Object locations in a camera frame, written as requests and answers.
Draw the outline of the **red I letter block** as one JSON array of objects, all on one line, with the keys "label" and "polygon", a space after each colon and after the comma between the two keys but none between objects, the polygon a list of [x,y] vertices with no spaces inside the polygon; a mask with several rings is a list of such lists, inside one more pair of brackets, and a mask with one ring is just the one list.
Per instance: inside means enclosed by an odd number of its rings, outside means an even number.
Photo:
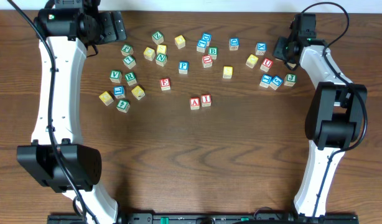
[{"label": "red I letter block", "polygon": [[208,107],[208,106],[211,106],[212,104],[212,97],[211,95],[207,94],[207,95],[202,95],[201,96],[201,105],[202,107]]}]

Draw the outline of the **red A letter block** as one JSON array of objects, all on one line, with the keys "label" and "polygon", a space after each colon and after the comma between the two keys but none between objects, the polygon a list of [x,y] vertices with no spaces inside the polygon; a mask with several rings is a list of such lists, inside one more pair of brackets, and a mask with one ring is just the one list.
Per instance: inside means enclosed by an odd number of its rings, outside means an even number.
[{"label": "red A letter block", "polygon": [[199,110],[200,109],[200,98],[191,98],[190,99],[190,109],[191,110]]}]

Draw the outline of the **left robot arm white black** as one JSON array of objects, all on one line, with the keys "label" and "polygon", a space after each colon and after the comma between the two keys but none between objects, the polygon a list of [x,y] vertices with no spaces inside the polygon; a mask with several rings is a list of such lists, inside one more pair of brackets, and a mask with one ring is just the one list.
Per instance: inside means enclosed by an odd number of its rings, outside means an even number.
[{"label": "left robot arm white black", "polygon": [[121,13],[100,12],[99,0],[48,1],[29,21],[39,39],[42,80],[37,122],[17,161],[43,187],[72,201],[74,215],[49,223],[126,223],[126,215],[100,182],[97,149],[83,144],[80,82],[89,48],[126,38]]}]

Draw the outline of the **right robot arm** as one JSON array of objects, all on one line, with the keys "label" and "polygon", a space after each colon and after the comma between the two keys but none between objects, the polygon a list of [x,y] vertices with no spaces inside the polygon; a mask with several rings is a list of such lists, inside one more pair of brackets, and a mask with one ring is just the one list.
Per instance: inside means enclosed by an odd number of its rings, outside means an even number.
[{"label": "right robot arm", "polygon": [[309,158],[294,198],[297,219],[319,222],[338,163],[366,134],[367,89],[347,78],[332,58],[329,44],[317,38],[316,16],[296,14],[289,37],[277,40],[273,55],[290,70],[303,68],[315,94],[305,119]]}]

